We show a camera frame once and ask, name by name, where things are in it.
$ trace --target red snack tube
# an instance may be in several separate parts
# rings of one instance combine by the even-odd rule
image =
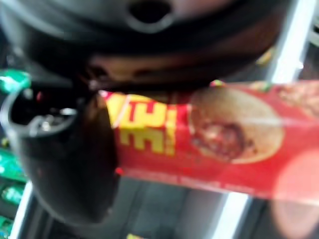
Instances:
[[[319,81],[102,95],[123,175],[319,204]]]

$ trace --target green package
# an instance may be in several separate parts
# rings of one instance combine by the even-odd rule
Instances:
[[[26,183],[24,174],[17,158],[7,150],[0,149],[0,177]]]
[[[8,239],[12,230],[13,221],[0,216],[0,239]]]
[[[12,93],[21,88],[30,87],[29,74],[24,71],[8,69],[0,71],[0,90]]]
[[[24,187],[22,186],[7,186],[2,190],[1,197],[5,202],[18,206],[21,202],[23,191]]]

